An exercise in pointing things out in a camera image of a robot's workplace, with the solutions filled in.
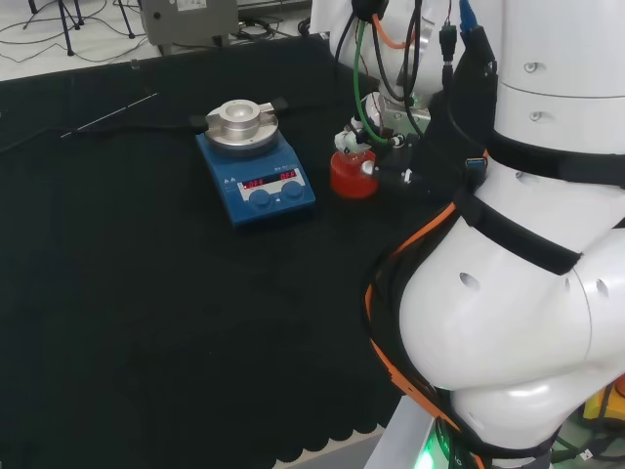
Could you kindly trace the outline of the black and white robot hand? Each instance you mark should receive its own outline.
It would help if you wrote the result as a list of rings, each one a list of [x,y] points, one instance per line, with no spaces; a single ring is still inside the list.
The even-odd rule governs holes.
[[[333,192],[352,200],[378,192],[389,197],[450,199],[453,181],[436,166],[418,137],[382,125],[380,99],[377,92],[363,98],[360,104],[367,121],[356,112],[335,135],[329,169]]]

